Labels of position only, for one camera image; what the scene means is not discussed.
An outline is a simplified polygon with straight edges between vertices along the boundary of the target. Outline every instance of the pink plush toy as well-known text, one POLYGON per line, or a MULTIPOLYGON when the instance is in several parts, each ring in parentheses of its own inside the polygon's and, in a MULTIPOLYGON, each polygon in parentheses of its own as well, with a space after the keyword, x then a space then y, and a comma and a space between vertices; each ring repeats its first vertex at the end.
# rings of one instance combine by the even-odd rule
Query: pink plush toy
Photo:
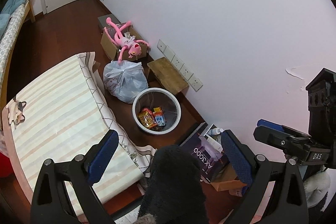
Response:
POLYGON ((115 35, 114 35, 114 39, 112 39, 112 37, 109 35, 109 32, 107 31, 107 28, 104 28, 104 31, 106 33, 106 35, 108 36, 108 38, 117 46, 117 47, 121 47, 121 52, 119 54, 119 58, 118 58, 118 63, 121 62, 122 58, 123 58, 123 53, 125 50, 128 50, 129 53, 129 57, 128 58, 132 58, 133 56, 138 56, 141 54, 141 47, 139 45, 139 43, 144 43, 147 45, 147 47, 149 47, 150 45, 144 41, 144 40, 135 40, 135 37, 124 37, 121 33, 122 30, 124 30, 125 28, 127 28, 128 26, 131 26, 131 22, 127 21, 125 25, 123 25, 122 27, 120 27, 120 29, 118 28, 118 26, 116 24, 114 24, 111 21, 111 18, 108 17, 106 19, 106 23, 110 26, 112 26, 115 29, 115 35))

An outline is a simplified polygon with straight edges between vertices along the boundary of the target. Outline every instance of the red object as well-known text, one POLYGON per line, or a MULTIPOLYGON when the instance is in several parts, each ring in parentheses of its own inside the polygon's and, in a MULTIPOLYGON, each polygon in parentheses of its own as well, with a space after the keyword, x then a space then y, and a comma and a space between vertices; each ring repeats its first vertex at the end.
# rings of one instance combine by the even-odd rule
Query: red object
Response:
POLYGON ((13 172, 13 167, 9 158, 0 153, 0 178, 5 178, 13 172))

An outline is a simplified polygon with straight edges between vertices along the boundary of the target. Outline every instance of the wall switch plate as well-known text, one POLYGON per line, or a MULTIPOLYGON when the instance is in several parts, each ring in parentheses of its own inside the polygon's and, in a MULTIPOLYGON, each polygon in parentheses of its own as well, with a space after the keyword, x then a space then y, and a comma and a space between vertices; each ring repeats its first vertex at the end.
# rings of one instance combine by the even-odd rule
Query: wall switch plate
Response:
POLYGON ((188 68, 186 64, 183 64, 182 68, 180 69, 180 74, 182 74, 184 79, 188 81, 194 73, 188 68))
POLYGON ((167 45, 164 44, 161 39, 159 39, 159 42, 157 43, 157 48, 163 53, 166 47, 167 45))
POLYGON ((189 84, 195 91, 198 91, 203 86, 202 82, 195 75, 190 77, 189 84))
POLYGON ((163 55, 171 62, 175 56, 175 53, 169 46, 166 47, 165 51, 163 52, 163 55))
POLYGON ((177 54, 175 54, 171 63, 177 70, 180 70, 184 65, 183 61, 177 56, 177 54))

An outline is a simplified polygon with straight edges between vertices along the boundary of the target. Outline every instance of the brown box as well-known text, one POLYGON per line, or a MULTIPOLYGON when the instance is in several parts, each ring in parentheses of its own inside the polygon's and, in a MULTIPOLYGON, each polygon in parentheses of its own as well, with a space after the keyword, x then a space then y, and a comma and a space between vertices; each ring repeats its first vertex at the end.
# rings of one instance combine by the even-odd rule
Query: brown box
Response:
MULTIPOLYGON (((137 33, 136 30, 133 29, 133 27, 129 27, 128 31, 131 35, 135 35, 136 40, 143 40, 142 37, 137 33)), ((106 55, 110 60, 117 60, 119 58, 120 49, 116 47, 116 45, 113 44, 113 42, 107 37, 106 33, 103 32, 103 36, 101 37, 100 44, 102 45, 106 55)), ((147 45, 140 43, 141 47, 141 54, 138 55, 138 59, 146 57, 147 56, 147 45)), ((128 61, 136 61, 137 57, 133 56, 132 58, 128 58, 129 53, 128 51, 125 51, 123 53, 123 60, 128 61)))
POLYGON ((246 186, 245 183, 242 183, 237 175, 235 170, 233 169, 231 163, 229 163, 223 173, 219 174, 211 185, 216 189, 217 192, 219 191, 226 191, 230 189, 236 189, 246 186))

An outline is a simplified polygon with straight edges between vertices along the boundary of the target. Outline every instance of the white plastic bag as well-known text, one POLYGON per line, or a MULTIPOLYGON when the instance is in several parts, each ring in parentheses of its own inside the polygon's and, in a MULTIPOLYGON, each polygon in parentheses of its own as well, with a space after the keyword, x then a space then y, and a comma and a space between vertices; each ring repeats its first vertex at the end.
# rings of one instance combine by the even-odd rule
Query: white plastic bag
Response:
POLYGON ((104 85, 119 100, 132 104, 135 97, 148 88, 141 63, 112 61, 104 68, 104 85))

